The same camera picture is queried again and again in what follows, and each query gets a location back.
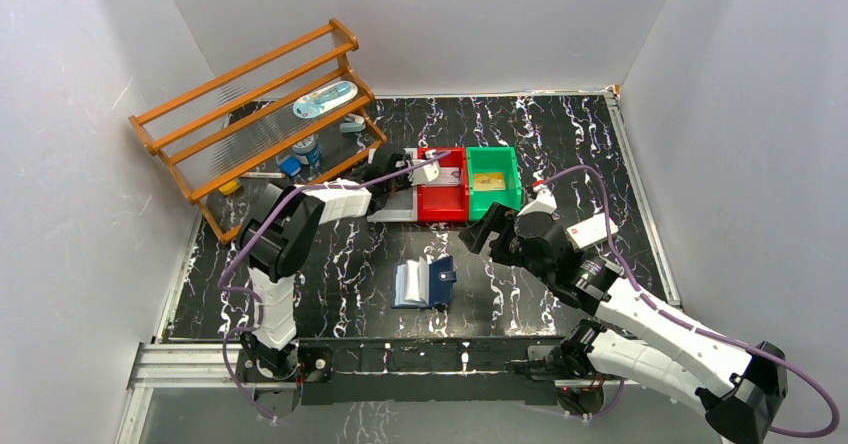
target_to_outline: plastic bin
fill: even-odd
[[[418,220],[421,222],[467,221],[468,220],[468,167],[464,147],[422,147],[418,149],[418,159],[424,159],[424,153],[435,149],[451,151],[451,154],[439,160],[442,167],[458,167],[460,185],[450,187],[418,187]]]
[[[518,176],[518,161],[512,147],[468,147],[468,183],[470,190],[469,217],[479,220],[498,202],[515,210],[521,209],[521,179]],[[499,172],[504,176],[505,189],[483,191],[474,188],[474,176],[483,172]]]

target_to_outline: cable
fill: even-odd
[[[621,252],[619,252],[618,249],[615,247],[615,242],[613,241],[612,232],[611,232],[611,229],[610,229],[611,220],[610,220],[610,211],[609,211],[609,200],[608,200],[608,197],[607,197],[607,188],[606,188],[606,184],[604,183],[604,178],[601,176],[601,174],[597,170],[595,170],[595,168],[581,164],[581,165],[569,167],[568,169],[564,169],[562,171],[559,171],[556,174],[554,174],[553,176],[545,179],[543,181],[543,183],[545,185],[549,185],[549,184],[553,183],[555,180],[559,179],[560,177],[565,176],[566,174],[571,174],[573,172],[577,172],[577,171],[588,172],[599,184],[599,187],[601,189],[601,196],[603,197],[603,202],[604,202],[604,225],[605,225],[606,231],[607,231],[607,244],[609,244],[610,251],[615,256],[616,260],[618,261],[618,264],[624,269],[624,274],[625,274],[625,276],[627,276],[627,280],[630,282],[630,285],[633,287],[634,290],[640,292],[639,298],[642,300],[642,302],[644,302],[652,310],[656,311],[658,306],[656,305],[656,303],[654,303],[654,301],[651,299],[651,297],[648,295],[648,293],[645,292],[645,289],[642,286],[639,285],[639,282],[636,280],[636,276],[633,275],[633,271],[630,270],[630,266],[627,264],[627,261],[624,259],[624,256],[622,256]],[[682,320],[672,316],[671,314],[669,314],[668,312],[666,312],[664,310],[660,310],[659,314],[661,316],[665,317],[666,319],[668,319],[669,321],[677,324],[678,326],[685,328],[686,330],[691,331],[694,327],[691,324],[689,324],[688,322],[682,321]],[[694,332],[696,334],[700,334],[704,337],[708,337],[708,338],[713,339],[715,341],[719,341],[719,342],[722,342],[724,344],[727,344],[727,345],[730,345],[730,346],[733,346],[733,347],[738,347],[742,350],[747,351],[750,354],[768,359],[769,361],[777,364],[778,366],[781,366],[784,369],[792,372],[796,376],[800,377],[801,380],[803,380],[804,382],[809,384],[810,387],[815,389],[815,391],[819,393],[819,395],[822,397],[822,399],[824,399],[824,401],[827,403],[827,406],[830,408],[830,413],[831,413],[830,423],[827,426],[825,426],[825,427],[823,427],[823,428],[821,428],[817,431],[796,431],[796,430],[792,430],[792,429],[782,429],[780,427],[772,426],[771,429],[770,429],[771,432],[774,432],[775,434],[781,434],[781,435],[784,435],[784,436],[790,436],[790,437],[816,438],[816,437],[827,436],[828,434],[831,434],[833,431],[835,431],[837,427],[839,427],[839,420],[840,420],[839,407],[837,407],[836,402],[833,400],[833,397],[831,397],[831,395],[828,394],[828,392],[821,386],[821,384],[816,382],[815,379],[810,377],[810,375],[807,374],[806,372],[804,372],[802,369],[798,368],[794,364],[791,364],[789,362],[786,362],[783,359],[780,359],[777,356],[773,356],[773,355],[771,355],[771,354],[769,354],[765,351],[757,349],[756,347],[751,346],[750,344],[746,344],[742,341],[722,336],[721,334],[717,334],[717,333],[712,332],[710,330],[702,329],[702,328],[695,328]],[[612,407],[617,402],[618,402],[618,399],[614,400],[613,404],[611,404],[610,407],[607,408],[607,411],[612,409]]]
[[[263,406],[262,404],[257,402],[256,399],[253,398],[253,394],[244,386],[244,384],[242,384],[242,382],[238,379],[238,376],[236,376],[235,370],[233,369],[232,364],[230,364],[230,359],[227,356],[227,344],[229,343],[230,339],[232,339],[236,334],[238,334],[240,332],[253,332],[253,331],[259,329],[259,327],[262,325],[262,320],[265,316],[265,313],[264,313],[264,307],[265,306],[261,305],[262,304],[262,296],[260,296],[259,293],[257,293],[256,291],[254,291],[252,289],[248,289],[246,287],[227,286],[227,285],[225,285],[227,280],[235,274],[236,269],[238,268],[239,264],[241,264],[242,261],[244,261],[244,258],[247,257],[250,250],[253,249],[253,246],[256,245],[256,243],[262,237],[262,234],[264,234],[265,231],[268,230],[268,228],[271,226],[271,223],[273,223],[274,220],[277,219],[277,216],[279,216],[280,213],[283,211],[283,209],[285,209],[286,205],[289,202],[291,202],[291,200],[294,198],[294,196],[300,194],[301,192],[311,191],[311,190],[321,190],[321,189],[349,189],[349,190],[362,189],[362,188],[366,188],[366,187],[369,187],[369,186],[373,186],[375,184],[379,184],[379,183],[384,182],[384,181],[388,181],[390,179],[394,179],[394,178],[402,176],[404,174],[409,174],[416,169],[424,167],[428,164],[432,164],[432,163],[434,163],[434,162],[436,162],[440,159],[444,159],[445,157],[447,157],[449,155],[450,155],[450,151],[440,152],[440,153],[436,154],[434,157],[431,157],[430,159],[421,161],[418,164],[415,164],[413,166],[406,167],[406,168],[400,169],[398,171],[386,174],[385,176],[380,176],[376,179],[370,180],[368,182],[363,182],[361,184],[355,184],[355,185],[311,184],[311,185],[296,187],[292,192],[286,194],[286,196],[283,197],[283,199],[280,201],[280,203],[277,204],[277,207],[275,207],[274,210],[271,211],[270,214],[268,214],[268,217],[265,219],[265,221],[262,222],[262,225],[259,226],[259,229],[256,230],[256,233],[253,235],[253,237],[250,238],[249,241],[247,241],[247,244],[245,244],[238,253],[236,253],[235,257],[233,257],[233,260],[230,261],[230,264],[221,273],[221,277],[218,279],[218,290],[220,290],[221,292],[247,294],[248,296],[253,298],[253,300],[256,303],[254,305],[257,306],[258,314],[256,316],[256,325],[255,326],[239,326],[239,327],[235,327],[233,329],[230,329],[230,331],[227,332],[224,335],[223,351],[224,351],[224,366],[226,366],[227,373],[230,375],[230,378],[233,380],[236,387],[238,387],[239,391],[241,391],[241,393],[244,394],[245,397],[247,397],[247,399],[253,404],[253,407],[255,407],[256,410],[259,411],[259,413],[263,417],[265,417],[267,419],[271,419],[272,421],[277,420],[277,416],[275,416],[274,413],[271,412],[270,410],[268,410],[265,406]]]

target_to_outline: wooden frame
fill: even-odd
[[[288,72],[283,73],[279,77],[272,79],[271,81],[257,86],[253,89],[245,91],[240,95],[229,99],[227,102],[221,105],[214,106],[214,108],[203,109],[201,112],[203,113],[200,117],[193,118],[188,120],[187,122],[180,122],[179,127],[175,127],[173,129],[167,129],[164,134],[154,136],[151,134],[148,128],[145,128],[146,125],[149,125],[151,122],[156,121],[157,119],[167,115],[168,113],[192,102],[196,102],[195,100],[198,97],[204,96],[207,93],[214,91],[221,86],[224,86],[228,83],[231,83],[233,80],[245,76],[250,72],[258,69],[281,56],[288,54],[295,49],[299,49],[304,46],[309,46],[311,43],[316,40],[327,36],[332,35],[332,37],[336,38],[333,43],[333,48],[329,51],[323,52],[319,56],[295,67],[294,69],[289,70]],[[138,135],[139,140],[142,145],[147,149],[147,151],[151,155],[158,156],[159,159],[165,164],[168,168],[168,171],[171,173],[171,176],[176,181],[177,186],[182,192],[183,196],[189,201],[189,203],[197,205],[200,208],[203,217],[209,222],[210,227],[215,232],[215,235],[218,237],[218,240],[222,243],[228,243],[233,240],[238,234],[238,227],[234,229],[230,229],[229,231],[223,231],[221,225],[216,222],[212,212],[203,202],[203,198],[210,193],[217,190],[222,185],[226,184],[233,179],[237,179],[242,174],[261,163],[267,161],[268,159],[273,158],[277,154],[285,151],[292,145],[297,142],[303,140],[304,138],[315,134],[321,129],[329,126],[330,124],[337,122],[339,119],[343,118],[345,115],[349,113],[355,113],[361,115],[365,118],[366,130],[369,132],[375,139],[375,143],[369,146],[367,149],[364,149],[353,156],[346,159],[341,164],[333,167],[327,172],[320,175],[318,178],[314,179],[311,182],[324,182],[326,180],[332,179],[347,169],[351,168],[357,162],[368,157],[368,151],[370,149],[374,149],[380,144],[386,142],[386,136],[383,132],[374,124],[368,114],[365,112],[365,106],[374,101],[374,93],[371,89],[359,78],[350,66],[350,61],[348,60],[347,53],[351,51],[355,51],[359,48],[359,43],[356,40],[356,37],[348,30],[343,24],[341,24],[336,19],[330,19],[329,23],[325,26],[322,26],[314,31],[305,34],[298,39],[295,39],[288,44],[285,44],[277,49],[274,49],[271,52],[268,52],[258,58],[243,64],[221,76],[212,79],[211,81],[203,84],[202,86],[197,87],[185,94],[171,99],[170,101],[151,109],[143,113],[140,116],[130,116],[129,121]],[[269,92],[278,89],[284,86],[287,83],[294,81],[295,79],[305,76],[312,71],[315,71],[318,67],[332,62],[335,60],[337,63],[336,69],[326,73],[316,79],[310,81],[308,84],[303,85],[302,87],[286,94],[282,98],[276,100],[275,102],[265,106],[263,109],[254,112],[242,119],[234,123],[230,123],[227,127],[223,129],[216,130],[211,135],[203,137],[202,139],[194,142],[183,149],[180,149],[172,154],[169,153],[167,147],[179,143],[181,139],[186,138],[187,136],[192,135],[192,133],[197,132],[200,129],[205,128],[206,126],[214,123],[217,119],[220,119],[231,112],[239,109],[250,102],[262,97],[263,95],[268,94]],[[308,127],[301,129],[285,139],[277,142],[273,145],[268,146],[263,149],[258,154],[243,159],[237,165],[232,166],[229,170],[219,173],[219,175],[214,176],[206,180],[201,184],[189,182],[188,179],[180,172],[177,165],[180,162],[189,159],[190,157],[196,155],[197,153],[203,151],[204,149],[209,148],[210,146],[221,142],[222,140],[236,135],[239,131],[248,128],[252,124],[261,120],[262,118],[271,115],[274,112],[284,109],[286,106],[292,104],[299,97],[308,94],[309,92],[314,91],[320,87],[323,87],[330,83],[335,79],[344,79],[353,82],[359,88],[359,94],[350,102],[342,105],[341,107],[327,113],[326,115],[319,116],[317,120],[312,122]]]

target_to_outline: robotic arm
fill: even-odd
[[[583,320],[549,362],[561,363],[575,377],[600,372],[632,379],[703,412],[733,442],[761,443],[786,397],[786,370],[696,334],[706,328],[665,303],[642,302],[641,292],[621,277],[622,269],[594,250],[606,238],[604,215],[566,228],[553,214],[550,191],[541,183],[534,190],[536,199],[520,212],[493,204],[460,239],[479,253],[497,233],[489,252],[494,262],[527,269],[566,305],[642,339],[628,340]],[[783,358],[768,342],[758,348]]]

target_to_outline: yellow object in green bin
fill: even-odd
[[[478,191],[503,191],[506,179],[502,172],[481,172],[474,174],[474,189]]]

